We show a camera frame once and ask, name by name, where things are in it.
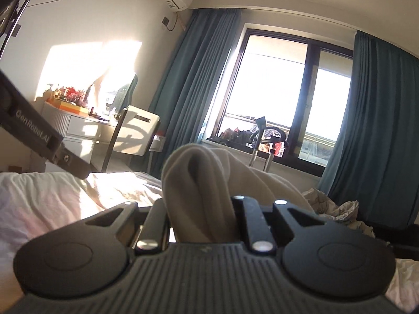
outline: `metal bolt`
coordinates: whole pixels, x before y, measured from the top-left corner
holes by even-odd
[[[267,253],[274,248],[274,245],[268,241],[256,241],[252,244],[252,248],[260,253]]]
[[[137,248],[142,250],[153,250],[158,247],[158,243],[153,239],[144,239],[137,242]]]

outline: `sky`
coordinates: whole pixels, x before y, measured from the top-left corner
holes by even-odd
[[[268,121],[290,127],[303,72],[304,65],[297,62],[245,53],[227,113],[255,118],[265,116]],[[346,76],[318,70],[306,132],[333,141],[337,139],[350,81]]]

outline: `bed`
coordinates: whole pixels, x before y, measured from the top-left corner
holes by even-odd
[[[0,174],[0,312],[23,295],[13,257],[28,240],[127,200],[140,207],[162,197],[161,181],[142,172]],[[406,312],[419,304],[419,262],[396,260],[387,297]]]

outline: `teal curtain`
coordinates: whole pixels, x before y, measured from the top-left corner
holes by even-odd
[[[151,174],[160,177],[178,147],[197,140],[237,34],[239,9],[195,9],[179,41],[149,111],[160,116],[166,137]]]
[[[333,180],[330,198],[358,200],[364,221],[406,228],[419,210],[419,59],[358,32],[346,117],[321,187]]]

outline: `ribbed black surface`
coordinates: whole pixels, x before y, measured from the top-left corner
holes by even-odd
[[[318,299],[291,284],[273,259],[250,255],[240,244],[173,244],[138,258],[121,280],[96,295],[65,301],[28,295],[7,313],[401,312],[384,296],[345,304]]]

